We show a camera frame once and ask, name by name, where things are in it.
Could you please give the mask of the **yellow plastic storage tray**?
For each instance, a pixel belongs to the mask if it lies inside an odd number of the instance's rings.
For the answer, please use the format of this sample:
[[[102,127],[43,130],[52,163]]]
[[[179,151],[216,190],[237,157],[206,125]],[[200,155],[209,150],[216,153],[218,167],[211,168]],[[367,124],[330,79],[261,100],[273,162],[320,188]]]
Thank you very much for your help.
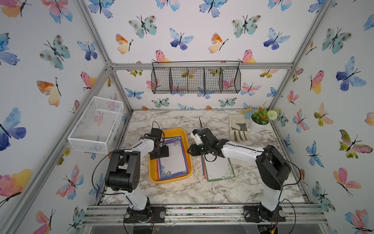
[[[193,172],[187,134],[182,128],[164,130],[164,145],[168,146],[169,157],[149,159],[149,177],[156,184],[176,182],[188,178]]]

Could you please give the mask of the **red stationery paper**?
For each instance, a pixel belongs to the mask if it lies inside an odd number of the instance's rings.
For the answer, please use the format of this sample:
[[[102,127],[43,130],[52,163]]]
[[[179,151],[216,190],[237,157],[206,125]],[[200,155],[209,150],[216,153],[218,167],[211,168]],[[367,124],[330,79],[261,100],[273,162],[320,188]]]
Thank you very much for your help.
[[[204,178],[207,179],[207,176],[206,176],[206,163],[205,163],[205,156],[201,156],[201,161],[202,161],[202,171],[203,171],[203,175],[204,175]]]

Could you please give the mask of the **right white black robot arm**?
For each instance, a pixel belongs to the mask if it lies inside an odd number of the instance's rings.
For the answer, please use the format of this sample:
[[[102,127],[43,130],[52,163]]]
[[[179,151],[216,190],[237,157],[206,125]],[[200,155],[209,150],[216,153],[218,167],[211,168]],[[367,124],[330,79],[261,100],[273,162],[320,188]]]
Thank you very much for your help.
[[[263,198],[258,205],[243,207],[246,222],[285,222],[285,213],[280,206],[281,192],[288,179],[291,166],[273,145],[265,148],[251,148],[236,144],[228,139],[217,139],[210,129],[194,129],[191,136],[195,143],[187,153],[193,157],[211,154],[213,156],[237,159],[255,165],[265,184]]]

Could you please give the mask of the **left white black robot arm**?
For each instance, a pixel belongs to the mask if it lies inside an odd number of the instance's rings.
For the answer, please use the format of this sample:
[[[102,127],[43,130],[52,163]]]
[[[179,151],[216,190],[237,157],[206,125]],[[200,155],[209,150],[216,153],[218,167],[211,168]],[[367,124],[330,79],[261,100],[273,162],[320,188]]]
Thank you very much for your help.
[[[128,149],[116,149],[104,158],[110,162],[104,175],[104,183],[114,191],[114,195],[123,195],[129,206],[124,215],[124,223],[164,223],[166,208],[151,206],[150,199],[145,196],[140,187],[140,161],[145,156],[152,160],[167,158],[168,146],[163,144],[164,132],[152,128],[139,142]]]

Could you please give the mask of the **beige green gardening glove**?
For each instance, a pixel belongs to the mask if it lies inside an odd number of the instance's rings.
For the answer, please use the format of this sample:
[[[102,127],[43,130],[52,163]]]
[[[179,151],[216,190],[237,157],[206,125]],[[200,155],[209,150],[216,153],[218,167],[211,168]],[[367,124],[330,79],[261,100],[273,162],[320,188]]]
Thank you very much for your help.
[[[229,115],[229,137],[231,141],[241,142],[248,140],[248,131],[243,115]]]

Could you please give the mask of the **white potted flower plant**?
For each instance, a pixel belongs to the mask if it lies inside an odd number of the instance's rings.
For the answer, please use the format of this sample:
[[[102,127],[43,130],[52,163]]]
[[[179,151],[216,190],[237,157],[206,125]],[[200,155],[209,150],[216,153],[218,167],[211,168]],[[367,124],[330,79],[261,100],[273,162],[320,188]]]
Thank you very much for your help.
[[[261,132],[266,126],[277,119],[280,109],[266,108],[266,102],[251,114],[249,129],[252,132]]]

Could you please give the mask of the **white mesh wall basket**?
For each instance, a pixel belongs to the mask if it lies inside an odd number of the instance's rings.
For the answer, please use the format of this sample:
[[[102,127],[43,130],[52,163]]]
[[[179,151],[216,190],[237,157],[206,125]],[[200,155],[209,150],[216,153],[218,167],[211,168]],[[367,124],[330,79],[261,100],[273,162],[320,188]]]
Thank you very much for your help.
[[[94,96],[68,136],[73,150],[109,153],[123,114],[123,103]]]

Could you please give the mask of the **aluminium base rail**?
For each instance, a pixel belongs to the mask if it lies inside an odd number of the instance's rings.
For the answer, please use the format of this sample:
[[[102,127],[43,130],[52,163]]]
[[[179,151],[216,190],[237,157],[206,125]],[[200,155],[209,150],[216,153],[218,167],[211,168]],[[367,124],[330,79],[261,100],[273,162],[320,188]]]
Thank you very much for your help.
[[[153,220],[160,225],[188,224],[326,224],[327,219],[317,204],[281,204],[278,217],[269,222],[255,221],[251,204],[208,205],[154,205]],[[127,213],[126,205],[90,206],[87,208],[84,226],[114,226],[122,224],[147,225],[151,221],[137,221]]]

